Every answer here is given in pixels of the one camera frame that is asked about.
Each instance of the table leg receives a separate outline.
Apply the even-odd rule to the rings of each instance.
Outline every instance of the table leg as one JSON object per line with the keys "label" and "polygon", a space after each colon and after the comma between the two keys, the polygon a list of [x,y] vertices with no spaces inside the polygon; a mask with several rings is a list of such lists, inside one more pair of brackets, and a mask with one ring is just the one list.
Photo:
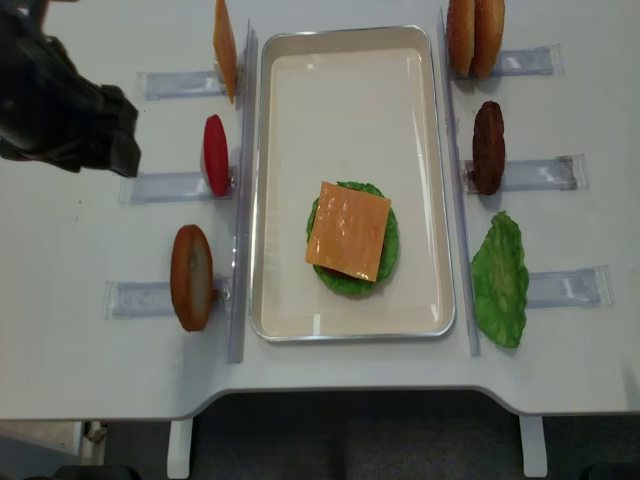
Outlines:
{"label": "table leg", "polygon": [[171,422],[167,453],[167,477],[169,478],[189,478],[192,429],[193,418]]}
{"label": "table leg", "polygon": [[520,416],[520,438],[524,475],[529,478],[547,476],[547,446],[542,417]]}

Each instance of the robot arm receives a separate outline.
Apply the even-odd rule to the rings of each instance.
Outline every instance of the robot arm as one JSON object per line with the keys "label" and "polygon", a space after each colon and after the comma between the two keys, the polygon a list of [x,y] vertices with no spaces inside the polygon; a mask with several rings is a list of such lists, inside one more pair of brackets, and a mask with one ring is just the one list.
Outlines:
{"label": "robot arm", "polygon": [[0,0],[0,156],[135,177],[138,111],[115,86],[80,76],[62,43],[42,33],[48,0],[29,14]]}

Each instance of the red tomato slice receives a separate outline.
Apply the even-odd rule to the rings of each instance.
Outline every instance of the red tomato slice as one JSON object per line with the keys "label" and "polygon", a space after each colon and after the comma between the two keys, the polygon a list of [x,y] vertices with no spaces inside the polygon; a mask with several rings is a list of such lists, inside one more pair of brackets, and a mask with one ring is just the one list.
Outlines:
{"label": "red tomato slice", "polygon": [[204,168],[209,185],[216,197],[224,197],[229,190],[229,152],[220,117],[207,118],[204,127]]}

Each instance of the cheese slice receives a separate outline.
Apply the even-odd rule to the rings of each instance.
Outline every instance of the cheese slice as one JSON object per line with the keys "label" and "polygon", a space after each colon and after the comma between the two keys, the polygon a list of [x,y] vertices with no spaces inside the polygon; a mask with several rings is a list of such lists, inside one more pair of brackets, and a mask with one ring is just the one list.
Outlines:
{"label": "cheese slice", "polygon": [[216,23],[213,27],[213,49],[216,51],[218,67],[222,71],[224,83],[227,86],[229,100],[233,103],[236,89],[236,41],[233,38],[231,21],[227,4],[224,0],[216,2]]}
{"label": "cheese slice", "polygon": [[375,282],[391,200],[322,182],[306,262]]}

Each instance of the green lettuce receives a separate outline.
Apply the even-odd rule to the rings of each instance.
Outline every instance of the green lettuce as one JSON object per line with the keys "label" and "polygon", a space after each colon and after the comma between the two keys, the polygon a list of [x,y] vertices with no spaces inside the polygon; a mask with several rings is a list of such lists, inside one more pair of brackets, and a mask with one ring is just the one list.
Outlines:
{"label": "green lettuce", "polygon": [[471,262],[478,327],[498,345],[517,348],[527,323],[529,272],[524,265],[522,234],[506,212],[491,220]]}
{"label": "green lettuce", "polygon": [[[357,183],[357,182],[338,182],[338,186],[350,188],[351,190],[358,190],[361,192],[370,193],[378,197],[383,197],[382,192],[370,183]],[[318,209],[318,200],[313,202],[311,207],[311,214],[307,221],[307,243],[311,238],[311,231],[313,230],[313,222],[316,218],[316,210]],[[380,266],[378,268],[378,276],[376,282],[369,282],[359,278],[350,277],[341,272],[336,272],[325,267],[313,266],[320,280],[336,293],[343,295],[362,295],[370,292],[377,282],[381,282],[391,275],[393,267],[398,259],[398,250],[400,248],[400,241],[398,239],[398,221],[393,213],[393,209],[389,210],[389,217],[387,218],[387,227],[384,231],[384,243],[382,245],[382,254],[380,256]]]}

